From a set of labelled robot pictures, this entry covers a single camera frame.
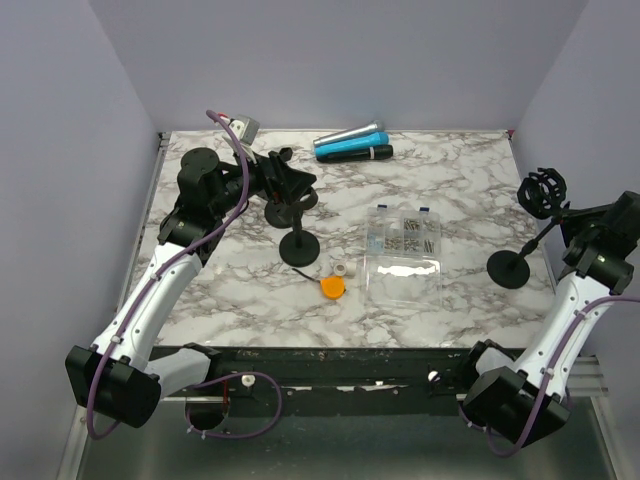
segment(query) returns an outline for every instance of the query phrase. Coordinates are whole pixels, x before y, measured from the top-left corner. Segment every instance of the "cable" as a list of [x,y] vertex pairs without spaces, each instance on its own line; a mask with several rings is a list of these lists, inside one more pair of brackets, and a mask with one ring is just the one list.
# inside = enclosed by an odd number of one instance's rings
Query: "cable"
[[207,437],[211,437],[211,438],[222,438],[222,439],[226,439],[226,440],[244,440],[244,439],[248,439],[248,438],[255,438],[255,437],[259,436],[259,435],[262,435],[263,433],[265,433],[268,430],[270,430],[277,423],[278,419],[280,418],[280,414],[282,413],[282,392],[280,391],[280,386],[278,385],[278,383],[272,377],[267,375],[266,373],[261,373],[261,372],[232,373],[230,375],[225,375],[224,377],[216,378],[215,380],[210,380],[208,382],[200,383],[198,385],[193,385],[192,387],[189,387],[189,388],[210,387],[211,385],[215,385],[217,383],[225,382],[227,380],[232,380],[234,378],[242,377],[243,375],[253,375],[254,377],[264,378],[269,383],[271,383],[271,385],[273,385],[273,388],[276,389],[276,395],[278,396],[278,406],[276,408],[276,413],[273,415],[273,418],[271,418],[269,423],[267,423],[261,429],[256,430],[255,432],[251,432],[251,433],[240,433],[240,434],[235,434],[235,435],[234,434],[226,435],[224,433],[207,432],[206,430],[198,430],[197,428],[195,428],[193,426],[193,424],[191,423],[191,411],[189,409],[187,409],[187,412],[185,414],[185,417],[187,419],[187,423],[189,424],[189,429],[187,430],[187,433],[189,433],[191,431],[195,431],[195,432],[201,434],[203,436],[202,437],[203,439],[204,439],[205,436],[207,436]]
[[[118,328],[118,330],[116,331],[116,334],[114,335],[114,340],[116,338],[122,337],[122,334],[127,330],[127,327],[129,326],[129,323],[131,322],[133,315],[136,313],[136,310],[138,309],[138,307],[140,306],[144,298],[147,296],[147,294],[149,293],[153,285],[156,283],[156,281],[161,280],[162,274],[167,269],[169,269],[171,265],[173,265],[176,261],[182,258],[184,255],[187,255],[188,253],[194,251],[196,248],[200,247],[201,245],[209,242],[217,235],[220,235],[221,233],[223,233],[226,230],[226,228],[231,224],[231,222],[233,222],[240,215],[240,211],[242,210],[242,207],[247,202],[247,197],[249,195],[249,163],[247,162],[247,157],[244,154],[244,149],[240,144],[240,140],[238,140],[238,137],[236,137],[235,133],[233,133],[233,130],[231,130],[227,122],[223,121],[217,113],[215,113],[212,110],[207,110],[206,114],[214,122],[219,123],[220,126],[227,132],[229,137],[231,137],[231,141],[233,142],[233,145],[238,152],[238,156],[240,158],[240,167],[242,168],[242,179],[243,179],[242,193],[240,194],[240,200],[238,200],[238,205],[234,209],[233,213],[229,216],[229,218],[227,218],[227,220],[222,225],[220,225],[220,227],[216,228],[213,232],[211,232],[206,237],[201,238],[197,242],[192,243],[184,250],[175,254],[155,272],[155,277],[150,278],[149,281],[147,281],[144,287],[142,287],[142,290],[140,290],[140,293],[138,294],[138,296],[135,298],[135,300],[131,304],[131,308],[129,308],[129,311],[125,315],[124,319],[122,320],[122,323],[120,324],[120,327]],[[104,371],[104,368],[107,365],[107,362],[111,358],[111,354],[113,353],[113,350],[115,349],[115,347],[116,347],[116,343],[114,341],[109,343],[109,346],[106,348],[105,352],[102,354],[102,358],[100,359],[100,362],[98,363],[98,367],[96,368],[96,371],[91,380],[91,386],[89,387],[89,398],[87,399],[87,431],[89,432],[89,436],[94,440],[101,440],[105,438],[107,435],[113,432],[115,428],[120,424],[120,422],[116,420],[104,432],[98,433],[95,429],[94,419],[93,419],[94,405],[96,401],[96,394],[98,393],[98,384],[100,382],[100,377],[102,376],[102,372]]]
[[294,272],[302,275],[304,278],[306,278],[307,280],[311,280],[312,282],[318,282],[320,283],[320,280],[317,280],[313,277],[310,277],[309,275],[307,275],[306,273],[302,272],[301,270],[298,270],[297,268],[292,268],[291,270],[293,270]]
[[533,424],[535,423],[538,413],[540,412],[542,401],[544,400],[544,396],[546,395],[547,387],[549,386],[549,382],[551,381],[551,375],[549,374],[549,369],[555,368],[556,364],[558,363],[558,360],[560,359],[560,356],[562,355],[562,352],[564,352],[564,349],[566,348],[567,344],[571,340],[573,333],[576,331],[576,328],[578,328],[578,325],[580,325],[580,322],[582,322],[582,320],[585,319],[587,314],[591,310],[599,307],[602,304],[615,303],[615,302],[640,303],[640,298],[625,297],[625,296],[602,297],[597,300],[594,300],[593,302],[591,302],[589,305],[584,307],[582,310],[580,310],[576,314],[575,318],[569,325],[569,328],[567,328],[567,331],[564,333],[564,335],[560,339],[560,342],[558,343],[558,346],[554,350],[553,355],[551,355],[551,358],[549,359],[549,365],[547,365],[547,371],[542,376],[542,382],[540,383],[540,388],[538,389],[538,395],[536,396],[536,399],[533,404],[533,408],[529,413],[529,418],[527,418],[527,422],[525,423],[524,429],[522,430],[522,433],[520,434],[518,441],[513,445],[513,447],[509,448],[508,450],[499,450],[493,442],[491,427],[487,427],[487,442],[489,443],[489,448],[495,455],[502,458],[508,458],[520,451],[524,443],[527,441],[529,434],[531,433]]

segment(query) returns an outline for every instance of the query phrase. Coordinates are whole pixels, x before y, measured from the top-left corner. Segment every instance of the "wall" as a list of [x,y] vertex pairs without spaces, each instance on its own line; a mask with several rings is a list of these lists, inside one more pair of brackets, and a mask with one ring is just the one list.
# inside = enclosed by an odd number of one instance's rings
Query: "wall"
[[[591,0],[515,134],[521,171],[556,167],[567,179],[572,206],[640,193],[640,3]],[[564,249],[556,232],[547,243],[554,271]],[[636,251],[630,259],[640,266]],[[628,288],[640,295],[640,274]],[[589,350],[603,366],[629,452],[640,451],[640,309],[616,306],[599,322]],[[633,456],[640,473],[640,457]]]
[[163,130],[512,128],[586,0],[90,0]]
[[55,478],[64,359],[113,315],[158,140],[85,0],[0,6],[0,478]]

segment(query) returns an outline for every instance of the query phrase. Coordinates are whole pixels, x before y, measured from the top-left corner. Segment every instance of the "round black base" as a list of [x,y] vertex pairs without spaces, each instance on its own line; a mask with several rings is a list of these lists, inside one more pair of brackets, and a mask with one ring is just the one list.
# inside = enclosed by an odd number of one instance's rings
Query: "round black base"
[[267,202],[267,205],[264,207],[264,218],[267,220],[267,223],[274,228],[291,228],[293,225],[291,220],[287,221],[278,215],[278,208],[271,202]]
[[303,230],[302,245],[296,247],[294,232],[287,233],[280,241],[280,256],[284,263],[292,267],[306,267],[316,261],[320,255],[320,242],[312,233]]
[[489,257],[487,272],[491,280],[504,288],[515,290],[523,287],[531,274],[529,264],[524,258],[514,259],[516,252],[500,250]]

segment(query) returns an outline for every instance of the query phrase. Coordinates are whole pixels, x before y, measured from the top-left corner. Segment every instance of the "marble tabletop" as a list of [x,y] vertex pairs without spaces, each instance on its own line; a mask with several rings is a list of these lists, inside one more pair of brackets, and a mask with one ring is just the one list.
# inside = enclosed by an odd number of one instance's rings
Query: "marble tabletop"
[[[347,292],[327,299],[318,285],[283,264],[286,230],[263,217],[254,198],[225,233],[203,271],[187,287],[162,328],[158,344],[218,346],[469,347],[491,338],[525,347],[553,299],[540,252],[531,255],[531,279],[520,290],[491,281],[485,264],[496,250],[518,250],[535,235],[517,204],[520,183],[504,132],[391,133],[395,158],[385,162],[319,164],[312,140],[326,132],[264,131],[253,144],[266,154],[293,148],[290,165],[315,174],[319,202],[304,228],[320,241],[318,260],[304,271],[328,276],[337,259],[361,260],[367,209],[378,204],[417,210],[428,206],[442,222],[442,305],[418,311],[363,304],[361,275]],[[150,207],[134,280],[149,263],[160,221],[178,195],[180,158],[196,147],[233,161],[220,132],[174,132]]]

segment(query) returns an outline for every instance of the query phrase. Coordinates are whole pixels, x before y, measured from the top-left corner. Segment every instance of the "table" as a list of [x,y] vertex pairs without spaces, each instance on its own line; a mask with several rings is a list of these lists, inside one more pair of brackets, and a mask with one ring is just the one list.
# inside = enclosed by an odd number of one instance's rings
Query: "table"
[[[319,164],[312,140],[326,132],[263,131],[253,148],[266,154],[289,146],[290,165],[314,173],[318,204],[303,225],[320,241],[318,260],[304,271],[322,278],[331,262],[361,259],[367,208],[426,206],[442,221],[442,307],[420,312],[365,307],[358,279],[337,301],[283,264],[287,233],[269,226],[264,202],[252,199],[206,267],[187,287],[158,344],[197,342],[268,347],[469,347],[491,338],[526,347],[553,299],[541,252],[528,257],[531,278],[515,291],[495,285],[486,261],[496,250],[519,250],[536,233],[517,204],[520,184],[505,132],[391,132],[395,158],[385,162]],[[232,161],[220,132],[173,132],[150,207],[134,277],[148,265],[160,221],[178,195],[180,158],[196,147]]]

